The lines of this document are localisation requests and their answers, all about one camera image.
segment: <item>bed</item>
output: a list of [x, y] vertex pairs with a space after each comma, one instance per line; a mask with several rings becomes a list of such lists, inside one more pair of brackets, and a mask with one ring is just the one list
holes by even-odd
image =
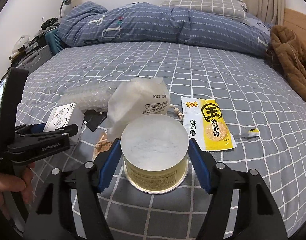
[[[26, 82], [17, 125], [46, 122], [67, 88], [89, 82], [163, 77], [171, 103], [181, 96], [215, 98], [232, 134], [257, 127], [260, 137], [239, 139], [234, 150], [213, 153], [232, 169], [257, 169], [282, 214], [288, 236], [306, 220], [306, 103], [263, 59], [238, 52], [184, 44], [112, 42], [67, 48], [32, 73]], [[54, 167], [64, 171], [91, 160], [93, 146], [106, 130], [83, 127], [71, 150], [40, 160], [34, 169], [39, 196]], [[148, 195], [125, 178], [121, 161], [99, 201], [116, 240], [195, 239], [211, 196], [200, 188], [190, 165], [185, 181], [164, 195]], [[225, 236], [232, 234], [238, 192], [234, 192]], [[76, 192], [72, 208], [84, 236]]]

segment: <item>plaid pillow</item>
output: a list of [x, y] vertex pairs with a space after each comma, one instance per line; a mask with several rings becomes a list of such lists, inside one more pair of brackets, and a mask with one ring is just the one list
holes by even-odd
[[244, 4], [238, 0], [163, 0], [160, 6], [186, 7], [246, 23]]

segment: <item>earphone box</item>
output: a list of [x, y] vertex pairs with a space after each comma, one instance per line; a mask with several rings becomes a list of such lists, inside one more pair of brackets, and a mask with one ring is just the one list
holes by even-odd
[[53, 108], [43, 132], [54, 131], [58, 128], [62, 128], [64, 126], [75, 123], [78, 126], [78, 133], [70, 137], [70, 140], [76, 144], [81, 133], [83, 119], [84, 114], [78, 108], [76, 103], [58, 106]]

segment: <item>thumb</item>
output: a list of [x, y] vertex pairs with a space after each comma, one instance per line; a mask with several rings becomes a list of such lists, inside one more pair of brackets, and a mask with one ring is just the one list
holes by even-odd
[[25, 189], [25, 181], [9, 174], [0, 173], [0, 192], [22, 191]]

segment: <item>blue lamp shade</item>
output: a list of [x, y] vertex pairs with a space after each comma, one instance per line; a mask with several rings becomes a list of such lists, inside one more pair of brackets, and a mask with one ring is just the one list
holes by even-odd
[[64, 5], [69, 5], [71, 4], [72, 0], [63, 0]]

